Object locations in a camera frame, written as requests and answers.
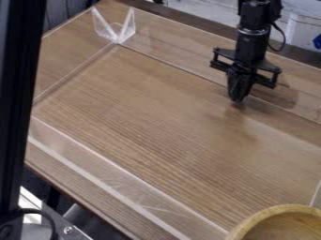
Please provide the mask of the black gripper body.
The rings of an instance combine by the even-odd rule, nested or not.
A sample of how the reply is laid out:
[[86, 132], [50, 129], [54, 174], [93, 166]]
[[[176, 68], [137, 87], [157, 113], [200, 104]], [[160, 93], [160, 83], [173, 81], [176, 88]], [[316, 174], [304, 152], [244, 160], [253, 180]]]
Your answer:
[[224, 72], [229, 72], [231, 68], [236, 68], [239, 73], [251, 74], [257, 84], [273, 89], [283, 73], [281, 67], [276, 66], [267, 58], [255, 64], [247, 64], [236, 59], [235, 54], [236, 50], [216, 47], [210, 66]]

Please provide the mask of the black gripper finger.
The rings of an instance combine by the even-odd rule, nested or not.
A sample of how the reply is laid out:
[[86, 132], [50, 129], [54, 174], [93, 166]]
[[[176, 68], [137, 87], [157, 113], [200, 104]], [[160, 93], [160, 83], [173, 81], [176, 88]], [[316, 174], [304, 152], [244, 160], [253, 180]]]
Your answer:
[[229, 96], [233, 101], [241, 100], [241, 77], [236, 69], [231, 68], [228, 72]]
[[243, 86], [241, 86], [241, 90], [243, 90], [241, 98], [245, 98], [249, 95], [255, 83], [256, 83], [256, 77], [251, 74], [244, 74]]

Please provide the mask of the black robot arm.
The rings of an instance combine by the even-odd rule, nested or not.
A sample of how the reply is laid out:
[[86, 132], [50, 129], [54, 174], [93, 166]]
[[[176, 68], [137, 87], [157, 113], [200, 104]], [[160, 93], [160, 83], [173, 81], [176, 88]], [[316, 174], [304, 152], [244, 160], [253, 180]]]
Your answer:
[[236, 48], [213, 49], [210, 66], [228, 74], [228, 90], [233, 102], [241, 102], [252, 87], [260, 84], [271, 89], [277, 85], [283, 69], [267, 59], [268, 48], [281, 52], [271, 45], [272, 28], [285, 33], [276, 22], [281, 18], [281, 0], [239, 0], [240, 23], [237, 25]]

